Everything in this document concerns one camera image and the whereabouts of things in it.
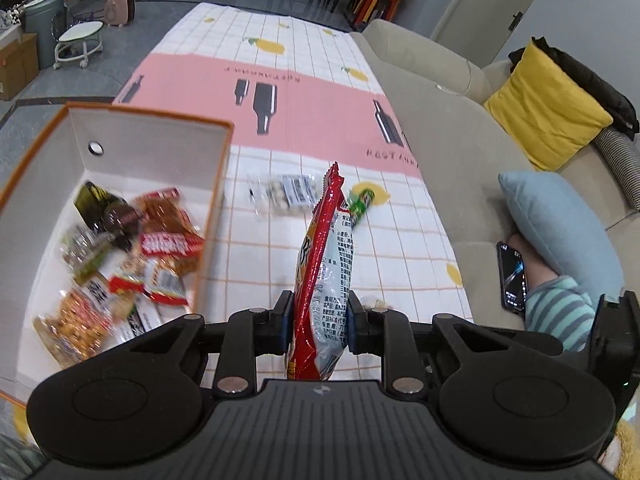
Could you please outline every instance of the phone screen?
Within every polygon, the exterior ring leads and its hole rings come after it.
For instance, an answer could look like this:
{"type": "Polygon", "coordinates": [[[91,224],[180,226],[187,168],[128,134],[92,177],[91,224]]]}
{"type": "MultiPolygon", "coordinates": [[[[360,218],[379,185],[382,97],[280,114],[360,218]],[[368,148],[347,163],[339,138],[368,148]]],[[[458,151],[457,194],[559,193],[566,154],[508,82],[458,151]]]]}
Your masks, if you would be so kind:
{"type": "Polygon", "coordinates": [[[527,280],[521,254],[507,244],[498,244],[500,281],[502,284],[502,306],[522,311],[527,299],[527,280]]]}

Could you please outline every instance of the green snack stick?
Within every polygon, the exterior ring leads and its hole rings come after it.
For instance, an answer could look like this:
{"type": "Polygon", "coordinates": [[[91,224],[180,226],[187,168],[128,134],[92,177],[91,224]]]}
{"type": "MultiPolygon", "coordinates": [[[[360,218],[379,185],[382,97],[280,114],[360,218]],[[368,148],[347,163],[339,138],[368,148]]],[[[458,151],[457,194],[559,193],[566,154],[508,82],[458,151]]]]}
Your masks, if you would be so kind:
{"type": "Polygon", "coordinates": [[[349,207],[349,213],[351,213],[351,228],[356,227],[360,219],[364,216],[365,211],[369,208],[375,194],[370,189],[364,189],[358,196],[358,199],[349,207]]]}

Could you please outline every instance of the door handle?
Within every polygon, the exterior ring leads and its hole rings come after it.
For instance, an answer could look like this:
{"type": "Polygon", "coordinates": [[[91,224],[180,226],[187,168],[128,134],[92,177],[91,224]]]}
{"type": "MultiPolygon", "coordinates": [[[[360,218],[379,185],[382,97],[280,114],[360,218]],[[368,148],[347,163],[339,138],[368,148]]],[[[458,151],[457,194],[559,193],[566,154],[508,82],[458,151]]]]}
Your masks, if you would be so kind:
{"type": "Polygon", "coordinates": [[[511,22],[511,25],[509,25],[510,32],[513,32],[513,29],[518,26],[518,23],[520,23],[520,20],[522,19],[524,14],[522,12],[518,12],[517,14],[512,14],[512,16],[513,16],[513,21],[511,22]]]}

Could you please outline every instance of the pink heater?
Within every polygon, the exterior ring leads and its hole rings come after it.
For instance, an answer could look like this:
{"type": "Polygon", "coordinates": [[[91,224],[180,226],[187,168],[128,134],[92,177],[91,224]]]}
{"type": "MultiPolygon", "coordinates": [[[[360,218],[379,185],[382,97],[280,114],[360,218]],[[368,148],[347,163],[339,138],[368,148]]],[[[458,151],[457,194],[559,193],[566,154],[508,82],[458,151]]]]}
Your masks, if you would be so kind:
{"type": "Polygon", "coordinates": [[[107,25],[126,25],[136,13],[134,0],[107,0],[104,4],[104,21],[107,25]]]}

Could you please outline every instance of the striped cushion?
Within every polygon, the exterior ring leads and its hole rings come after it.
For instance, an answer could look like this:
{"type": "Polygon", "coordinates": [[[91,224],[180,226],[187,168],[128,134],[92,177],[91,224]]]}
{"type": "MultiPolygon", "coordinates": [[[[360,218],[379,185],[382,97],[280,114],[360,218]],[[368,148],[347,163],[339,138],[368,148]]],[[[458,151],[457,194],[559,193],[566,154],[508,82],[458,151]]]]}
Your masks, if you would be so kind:
{"type": "Polygon", "coordinates": [[[532,290],[525,303],[525,327],[558,339],[565,350],[580,351],[591,332],[595,309],[570,276],[559,276],[532,290]]]}
{"type": "Polygon", "coordinates": [[[593,139],[629,205],[640,211],[640,152],[633,141],[607,126],[593,139]]]}

